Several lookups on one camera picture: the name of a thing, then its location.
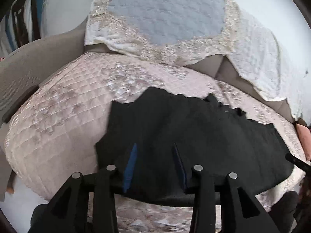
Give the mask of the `black leather jacket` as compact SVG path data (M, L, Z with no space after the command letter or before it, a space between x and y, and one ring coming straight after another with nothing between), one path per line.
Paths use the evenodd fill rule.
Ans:
M133 144L138 147L130 188L123 172ZM257 195L287 179L293 164L289 149L273 126L247 119L240 108L206 98L174 95L149 87L131 103L112 102L107 131L96 143L99 168L116 166L118 194L164 206L190 207L193 196L181 189L172 156L176 143L192 186L191 169L201 165L216 183L234 172Z

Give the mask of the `pink quilted floral bedspread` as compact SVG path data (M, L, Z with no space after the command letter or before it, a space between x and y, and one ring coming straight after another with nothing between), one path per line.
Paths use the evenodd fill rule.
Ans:
M235 172L270 210L304 178L286 153L305 159L293 125L238 89L186 67L85 53L39 88L10 120L9 164L50 200L78 171L119 169L122 232L186 232L193 195L184 194L173 148L214 178Z

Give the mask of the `white embossed lace cover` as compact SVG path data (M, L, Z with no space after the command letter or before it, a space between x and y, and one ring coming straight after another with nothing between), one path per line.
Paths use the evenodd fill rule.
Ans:
M229 60L267 102L286 100L294 119L310 124L310 83L271 30L244 10L226 13L232 31Z

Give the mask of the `blue lace-trimmed cover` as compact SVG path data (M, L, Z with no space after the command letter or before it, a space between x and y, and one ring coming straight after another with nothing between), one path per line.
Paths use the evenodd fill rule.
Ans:
M239 22L233 0L93 0L84 43L186 66L233 52Z

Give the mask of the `blue striped curtain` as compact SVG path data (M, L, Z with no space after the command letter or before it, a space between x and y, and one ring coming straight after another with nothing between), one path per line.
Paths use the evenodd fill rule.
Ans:
M43 37L45 0L1 1L1 58Z

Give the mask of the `grey upholstered sofa frame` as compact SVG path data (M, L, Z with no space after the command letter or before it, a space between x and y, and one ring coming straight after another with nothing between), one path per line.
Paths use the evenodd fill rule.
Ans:
M85 51L80 29L29 43L1 62L1 112L29 87L40 90L12 116L4 152L17 176L51 199L73 171L97 169L94 145L104 135L112 100L131 102L147 87L240 107L273 124L292 154L303 157L293 125L239 89L187 67L150 64L103 50Z

